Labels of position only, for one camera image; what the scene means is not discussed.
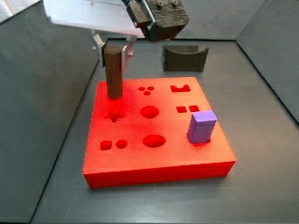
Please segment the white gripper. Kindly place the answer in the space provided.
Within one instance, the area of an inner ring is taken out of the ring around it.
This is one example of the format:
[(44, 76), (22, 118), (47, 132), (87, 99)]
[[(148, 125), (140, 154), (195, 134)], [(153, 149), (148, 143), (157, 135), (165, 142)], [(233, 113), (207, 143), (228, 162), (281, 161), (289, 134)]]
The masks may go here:
[[(91, 29), (93, 50), (97, 52), (100, 65), (105, 66), (103, 41), (99, 31), (113, 32), (143, 37), (139, 28), (135, 28), (121, 0), (43, 0), (45, 15), (56, 25), (76, 26)], [(121, 49), (121, 72), (127, 70), (128, 60), (135, 56), (132, 50), (136, 37), (125, 38)]]

